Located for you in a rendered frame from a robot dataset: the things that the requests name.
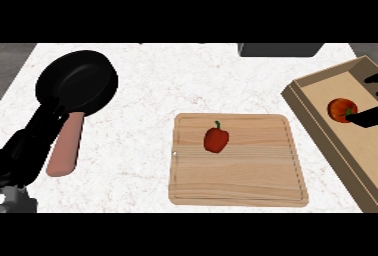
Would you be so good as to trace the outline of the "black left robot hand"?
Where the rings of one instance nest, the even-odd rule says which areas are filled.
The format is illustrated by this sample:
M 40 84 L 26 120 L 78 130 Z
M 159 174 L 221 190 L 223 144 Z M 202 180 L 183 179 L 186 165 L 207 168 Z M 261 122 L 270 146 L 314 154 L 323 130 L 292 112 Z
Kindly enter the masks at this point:
M 41 103 L 25 128 L 0 149 L 0 187 L 23 187 L 34 182 L 68 117 L 57 98 Z

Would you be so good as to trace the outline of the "red tomato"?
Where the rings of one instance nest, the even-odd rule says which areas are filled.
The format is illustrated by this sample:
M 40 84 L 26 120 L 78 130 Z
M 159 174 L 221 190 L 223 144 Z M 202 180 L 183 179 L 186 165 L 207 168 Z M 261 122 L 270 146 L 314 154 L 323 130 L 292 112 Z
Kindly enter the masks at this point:
M 328 103 L 328 115 L 339 123 L 348 123 L 345 117 L 357 113 L 356 103 L 345 99 L 336 98 Z

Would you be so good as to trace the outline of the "open cardboard box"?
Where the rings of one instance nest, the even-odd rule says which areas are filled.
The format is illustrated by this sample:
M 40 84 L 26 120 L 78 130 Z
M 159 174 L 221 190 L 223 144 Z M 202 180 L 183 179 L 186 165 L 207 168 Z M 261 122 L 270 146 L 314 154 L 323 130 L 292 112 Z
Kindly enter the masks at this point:
M 362 56 L 294 79 L 282 97 L 363 212 L 378 212 L 378 126 L 362 128 L 328 115 L 336 98 L 351 100 L 359 111 L 378 107 L 378 84 L 365 79 L 378 65 Z

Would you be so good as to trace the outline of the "red bell pepper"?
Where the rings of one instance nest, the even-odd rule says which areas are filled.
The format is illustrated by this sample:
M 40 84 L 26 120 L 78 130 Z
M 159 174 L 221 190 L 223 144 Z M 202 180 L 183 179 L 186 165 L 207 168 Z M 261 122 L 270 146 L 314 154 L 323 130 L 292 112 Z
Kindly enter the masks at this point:
M 214 121 L 215 126 L 208 129 L 204 136 L 204 149 L 211 153 L 220 153 L 229 143 L 229 132 L 221 129 L 221 123 Z

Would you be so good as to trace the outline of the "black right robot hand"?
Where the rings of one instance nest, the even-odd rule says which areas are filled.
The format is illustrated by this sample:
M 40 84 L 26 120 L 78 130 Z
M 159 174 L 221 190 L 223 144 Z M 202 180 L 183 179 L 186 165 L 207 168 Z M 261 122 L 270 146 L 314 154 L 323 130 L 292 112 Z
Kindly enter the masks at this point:
M 378 83 L 378 73 L 369 76 L 365 80 L 365 83 Z M 357 114 L 350 114 L 345 116 L 345 120 L 354 123 L 363 128 L 378 126 L 378 106 L 365 110 Z

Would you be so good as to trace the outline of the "dark grey appliance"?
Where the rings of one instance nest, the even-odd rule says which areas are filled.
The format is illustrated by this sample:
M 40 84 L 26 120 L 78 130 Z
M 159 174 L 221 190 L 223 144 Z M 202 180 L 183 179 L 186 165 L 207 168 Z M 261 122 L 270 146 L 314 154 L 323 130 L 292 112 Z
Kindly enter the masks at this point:
M 240 57 L 313 57 L 322 43 L 239 43 Z

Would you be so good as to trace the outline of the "wooden cutting board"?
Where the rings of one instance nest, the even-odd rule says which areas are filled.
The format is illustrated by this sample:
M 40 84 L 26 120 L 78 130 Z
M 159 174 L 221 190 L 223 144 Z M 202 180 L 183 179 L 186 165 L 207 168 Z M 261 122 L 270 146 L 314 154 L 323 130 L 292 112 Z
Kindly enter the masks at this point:
M 204 149 L 214 121 L 229 132 L 220 153 Z M 177 205 L 303 207 L 307 189 L 285 116 L 189 114 L 174 118 L 168 198 Z

